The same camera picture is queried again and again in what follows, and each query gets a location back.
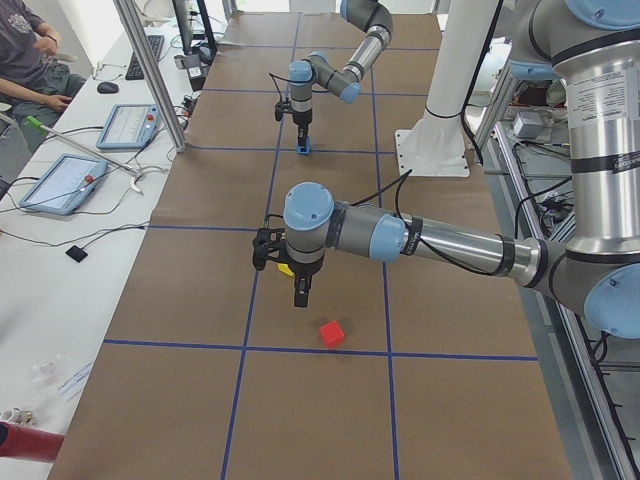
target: red cylinder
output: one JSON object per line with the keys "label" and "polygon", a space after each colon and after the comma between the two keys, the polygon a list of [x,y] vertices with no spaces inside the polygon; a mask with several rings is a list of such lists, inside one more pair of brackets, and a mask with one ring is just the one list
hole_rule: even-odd
{"label": "red cylinder", "polygon": [[64,435],[0,422],[0,457],[53,463]]}

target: computer mouse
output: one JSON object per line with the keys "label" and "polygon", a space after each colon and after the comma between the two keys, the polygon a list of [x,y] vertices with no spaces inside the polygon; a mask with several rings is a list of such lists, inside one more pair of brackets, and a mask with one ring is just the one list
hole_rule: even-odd
{"label": "computer mouse", "polygon": [[120,87],[113,82],[100,82],[98,84],[98,93],[118,93]]}

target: white table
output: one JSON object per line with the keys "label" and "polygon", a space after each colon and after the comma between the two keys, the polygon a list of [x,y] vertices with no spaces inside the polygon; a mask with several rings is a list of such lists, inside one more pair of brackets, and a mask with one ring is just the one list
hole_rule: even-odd
{"label": "white table", "polygon": [[[160,68],[173,104],[180,105],[184,95],[191,94],[191,87],[186,72],[178,70],[173,60],[174,55],[181,53],[170,47],[177,30],[150,29],[147,33],[165,35]],[[131,46],[123,35],[104,63],[124,66],[130,55]],[[126,68],[106,66],[97,79],[88,79],[55,129],[104,125],[114,104],[154,103],[146,82],[124,80],[125,71]],[[118,74],[122,77],[116,80],[120,86],[117,94],[97,93],[96,86],[101,80],[111,80]],[[99,131],[94,130],[74,134],[74,138],[95,148],[98,135]],[[175,155],[172,147],[168,132],[162,131],[138,160],[143,166],[158,165],[168,171]],[[47,141],[20,176],[39,177],[63,153],[80,153],[74,150],[57,139]],[[133,153],[110,155],[126,161]],[[14,210],[0,213],[0,229],[55,244],[103,228],[143,223],[149,220],[166,177],[167,173],[160,172],[145,175],[138,182],[144,194],[129,192],[109,215],[56,217]],[[123,171],[108,175],[80,210],[111,210],[129,188],[129,180],[130,176]],[[30,185],[14,186],[10,193],[18,201]],[[5,197],[0,202],[0,211],[12,206]],[[55,362],[62,354],[63,370],[54,385],[58,386],[95,359],[143,237],[142,230],[111,233],[90,245],[89,256],[76,263],[64,253],[70,245],[51,248],[0,235],[0,411],[13,407],[32,409],[38,428],[66,432],[80,395],[64,402],[56,394],[36,391],[30,378],[31,367],[39,362]],[[89,240],[75,244],[81,246]],[[39,480],[47,477],[50,468],[49,464],[2,458],[0,478]]]}

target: black keyboard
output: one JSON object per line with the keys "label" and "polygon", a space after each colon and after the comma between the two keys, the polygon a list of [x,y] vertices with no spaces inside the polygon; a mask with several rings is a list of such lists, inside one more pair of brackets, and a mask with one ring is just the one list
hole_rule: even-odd
{"label": "black keyboard", "polygon": [[[149,46],[151,47],[153,56],[156,57],[156,61],[159,60],[162,46],[164,45],[164,35],[147,35],[147,40],[149,40]],[[144,78],[144,72],[135,53],[131,54],[129,68],[124,78],[126,80],[142,80]]]}

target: blue joint cap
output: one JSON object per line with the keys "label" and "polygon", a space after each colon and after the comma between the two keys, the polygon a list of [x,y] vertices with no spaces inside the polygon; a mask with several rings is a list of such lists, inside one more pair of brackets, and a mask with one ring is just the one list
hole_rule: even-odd
{"label": "blue joint cap", "polygon": [[284,223],[299,232],[322,226],[332,213],[331,192],[319,183],[300,183],[289,190],[284,200]]}
{"label": "blue joint cap", "polygon": [[640,27],[638,0],[564,0],[571,13],[587,25],[603,30]]}
{"label": "blue joint cap", "polygon": [[369,257],[373,260],[393,262],[404,244],[406,226],[398,217],[383,215],[371,235]]}
{"label": "blue joint cap", "polygon": [[309,155],[311,153],[311,137],[307,137],[307,144],[302,148],[300,145],[296,145],[296,152],[300,155]]}
{"label": "blue joint cap", "polygon": [[329,63],[329,57],[327,57],[327,55],[321,51],[321,50],[316,50],[315,52],[311,52],[311,55],[314,55],[316,57],[320,57],[322,58],[325,62]]}
{"label": "blue joint cap", "polygon": [[584,302],[587,321],[621,338],[640,338],[640,264],[610,273],[591,289]]}
{"label": "blue joint cap", "polygon": [[509,60],[511,75],[518,80],[557,80],[560,78],[549,63],[532,63]]}
{"label": "blue joint cap", "polygon": [[309,83],[313,78],[311,65],[304,60],[296,60],[289,65],[289,80],[294,83]]}
{"label": "blue joint cap", "polygon": [[342,2],[340,3],[340,16],[346,21],[349,21],[349,19],[347,18],[347,10],[349,8],[348,4],[349,0],[342,0]]}
{"label": "blue joint cap", "polygon": [[347,88],[345,88],[340,94],[340,100],[343,100],[347,103],[353,103],[360,95],[361,86],[359,83],[352,83]]}

